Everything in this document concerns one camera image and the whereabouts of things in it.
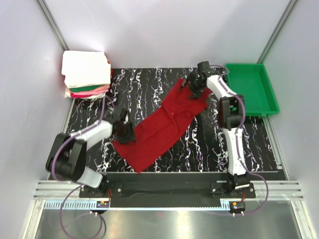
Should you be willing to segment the red t shirt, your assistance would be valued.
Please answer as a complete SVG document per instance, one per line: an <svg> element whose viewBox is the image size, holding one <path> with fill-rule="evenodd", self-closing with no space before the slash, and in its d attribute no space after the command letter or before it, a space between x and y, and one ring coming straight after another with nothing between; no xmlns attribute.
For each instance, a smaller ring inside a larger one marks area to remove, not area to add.
<svg viewBox="0 0 319 239"><path fill-rule="evenodd" d="M207 108L211 91L204 88L198 99L192 99L190 89L178 79L161 103L135 129L135 142L113 142L117 153L136 172L142 172L166 153L186 132L194 118Z"/></svg>

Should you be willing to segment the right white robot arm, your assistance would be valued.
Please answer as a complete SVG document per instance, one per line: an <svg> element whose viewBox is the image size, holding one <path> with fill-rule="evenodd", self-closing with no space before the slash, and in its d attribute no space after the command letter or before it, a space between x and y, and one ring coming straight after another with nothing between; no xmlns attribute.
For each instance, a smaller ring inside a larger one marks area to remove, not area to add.
<svg viewBox="0 0 319 239"><path fill-rule="evenodd" d="M198 63L197 71L190 73L182 88L190 89L191 99L198 99L205 89L209 89L218 100L218 124L226 138L228 170L226 183L212 194L244 198L250 186L242 142L246 117L244 96L235 93L224 82L223 76L229 73L227 68L223 74L216 75L211 67L208 61Z"/></svg>

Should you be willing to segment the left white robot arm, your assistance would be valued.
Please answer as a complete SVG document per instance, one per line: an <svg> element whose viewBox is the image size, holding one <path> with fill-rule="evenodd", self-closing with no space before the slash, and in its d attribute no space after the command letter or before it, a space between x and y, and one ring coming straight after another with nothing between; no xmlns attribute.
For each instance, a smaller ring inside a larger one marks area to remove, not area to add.
<svg viewBox="0 0 319 239"><path fill-rule="evenodd" d="M114 137L120 145L135 142L130 110L115 108L112 114L72 134L56 136L46 170L54 178L69 180L90 187L96 197L108 190L106 176L86 166L87 151L105 138Z"/></svg>

